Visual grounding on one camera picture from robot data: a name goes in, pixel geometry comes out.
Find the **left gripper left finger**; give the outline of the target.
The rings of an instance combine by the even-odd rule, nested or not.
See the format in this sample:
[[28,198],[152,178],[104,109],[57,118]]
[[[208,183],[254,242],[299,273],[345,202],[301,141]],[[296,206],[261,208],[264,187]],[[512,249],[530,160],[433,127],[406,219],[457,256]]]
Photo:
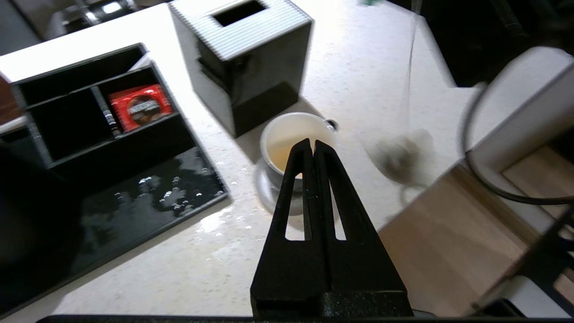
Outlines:
[[[254,317],[319,317],[327,289],[326,260],[310,140],[296,143],[250,287]],[[295,179],[303,176],[304,240],[285,237]]]

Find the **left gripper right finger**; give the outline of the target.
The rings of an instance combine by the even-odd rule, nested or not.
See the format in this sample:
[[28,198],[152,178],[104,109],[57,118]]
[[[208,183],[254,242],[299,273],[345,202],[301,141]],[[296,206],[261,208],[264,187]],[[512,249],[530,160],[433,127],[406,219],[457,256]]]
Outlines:
[[324,317],[412,317],[408,293],[336,151],[316,141],[327,291]]

